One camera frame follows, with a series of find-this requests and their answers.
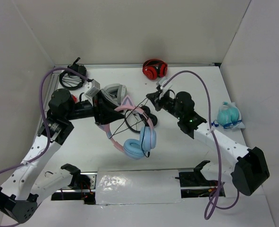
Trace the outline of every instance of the gray headphones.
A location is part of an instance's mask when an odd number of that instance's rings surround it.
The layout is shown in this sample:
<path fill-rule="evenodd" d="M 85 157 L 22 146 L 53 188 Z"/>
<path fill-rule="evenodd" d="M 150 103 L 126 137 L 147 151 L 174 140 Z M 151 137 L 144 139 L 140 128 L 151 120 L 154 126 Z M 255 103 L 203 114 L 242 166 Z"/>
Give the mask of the gray headphones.
<path fill-rule="evenodd" d="M 127 95 L 127 87 L 122 84 L 110 84 L 101 89 L 104 97 L 116 106 L 120 106 Z"/>

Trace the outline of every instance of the gray wall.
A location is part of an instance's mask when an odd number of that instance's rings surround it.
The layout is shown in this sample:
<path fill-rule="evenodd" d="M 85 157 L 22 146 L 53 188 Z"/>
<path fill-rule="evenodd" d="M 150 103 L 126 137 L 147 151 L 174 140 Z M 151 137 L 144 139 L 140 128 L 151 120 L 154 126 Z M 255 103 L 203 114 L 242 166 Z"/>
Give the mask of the gray wall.
<path fill-rule="evenodd" d="M 31 146 L 39 82 L 51 67 L 12 2 L 0 1 L 0 170 L 20 163 Z"/>
<path fill-rule="evenodd" d="M 221 71 L 246 142 L 267 158 L 271 177 L 263 187 L 279 227 L 279 0 L 252 0 Z"/>
<path fill-rule="evenodd" d="M 222 62 L 250 0 L 14 0 L 56 64 Z"/>

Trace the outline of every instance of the white table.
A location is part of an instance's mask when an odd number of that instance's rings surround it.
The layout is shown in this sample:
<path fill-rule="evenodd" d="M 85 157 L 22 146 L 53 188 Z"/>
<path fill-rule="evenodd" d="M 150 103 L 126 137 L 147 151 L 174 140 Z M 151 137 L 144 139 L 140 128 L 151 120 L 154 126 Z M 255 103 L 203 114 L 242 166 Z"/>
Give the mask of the white table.
<path fill-rule="evenodd" d="M 218 108 L 223 101 L 230 101 L 227 89 L 218 67 L 170 67 L 168 75 L 172 76 L 181 70 L 192 70 L 202 77 L 211 97 L 212 120 L 216 119 Z M 112 84 L 125 84 L 128 94 L 135 104 L 141 102 L 145 95 L 156 91 L 156 82 L 148 80 L 141 68 L 88 68 L 89 77 L 97 80 L 102 87 Z M 175 93 L 187 91 L 195 101 L 195 110 L 207 119 L 208 105 L 204 88 L 192 74 L 181 74 L 173 80 Z M 79 96 L 84 88 L 71 92 Z M 158 117 L 157 146 L 149 158 L 131 160 L 116 150 L 105 133 L 94 125 L 94 118 L 72 121 L 74 130 L 61 149 L 52 157 L 45 171 L 55 171 L 65 163 L 77 166 L 83 172 L 98 170 L 143 170 L 195 167 L 203 160 L 215 163 L 217 153 L 199 141 L 185 135 L 177 126 L 177 119 L 161 110 L 156 112 L 150 103 L 147 104 Z M 122 120 L 111 124 L 112 132 Z M 224 134 L 238 143 L 244 144 L 241 131 L 225 131 Z M 116 136 L 123 144 L 128 138 L 138 139 L 138 135 L 127 130 Z M 227 197 L 220 198 L 220 204 L 230 205 L 235 199 L 235 188 L 225 185 Z M 171 227 L 178 226 L 218 226 L 218 227 L 273 227 L 273 221 L 262 188 L 252 196 L 241 196 L 239 203 L 231 210 L 216 210 L 210 222 L 203 219 L 207 198 L 185 199 L 181 203 L 124 205 L 124 206 L 89 206 L 81 201 L 45 200 L 34 216 L 23 226 L 32 227 L 70 227 L 70 226 L 135 226 L 135 227 Z"/>

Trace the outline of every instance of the teal headphones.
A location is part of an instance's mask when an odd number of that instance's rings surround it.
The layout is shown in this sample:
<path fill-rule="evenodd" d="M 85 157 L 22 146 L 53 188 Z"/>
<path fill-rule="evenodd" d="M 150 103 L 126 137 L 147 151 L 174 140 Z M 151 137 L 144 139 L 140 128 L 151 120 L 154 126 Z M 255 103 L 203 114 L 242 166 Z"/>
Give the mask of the teal headphones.
<path fill-rule="evenodd" d="M 224 129 L 245 128 L 242 123 L 241 113 L 235 103 L 223 102 L 223 105 L 219 108 L 217 122 Z"/>

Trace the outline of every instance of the red headphones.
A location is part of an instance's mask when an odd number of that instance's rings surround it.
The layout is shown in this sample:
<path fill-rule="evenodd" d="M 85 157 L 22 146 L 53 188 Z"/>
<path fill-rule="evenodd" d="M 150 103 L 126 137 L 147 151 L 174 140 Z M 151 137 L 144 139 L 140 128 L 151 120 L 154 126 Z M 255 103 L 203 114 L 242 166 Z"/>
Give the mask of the red headphones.
<path fill-rule="evenodd" d="M 143 64 L 143 73 L 147 78 L 155 80 L 157 77 L 164 77 L 167 74 L 168 64 L 158 59 L 150 59 Z"/>

